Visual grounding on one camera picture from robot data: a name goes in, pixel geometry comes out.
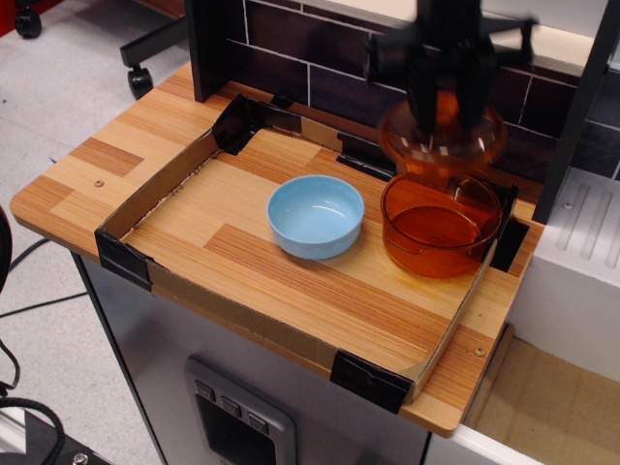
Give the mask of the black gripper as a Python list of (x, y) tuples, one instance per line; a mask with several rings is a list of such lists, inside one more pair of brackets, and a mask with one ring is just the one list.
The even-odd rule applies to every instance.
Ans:
[(538, 24), (530, 16), (485, 17), (480, 1), (418, 1), (415, 20), (366, 40), (364, 77), (402, 80), (412, 115), (427, 134), (436, 129), (438, 85), (453, 82), (459, 122), (471, 131), (481, 124), (499, 68), (532, 60)]

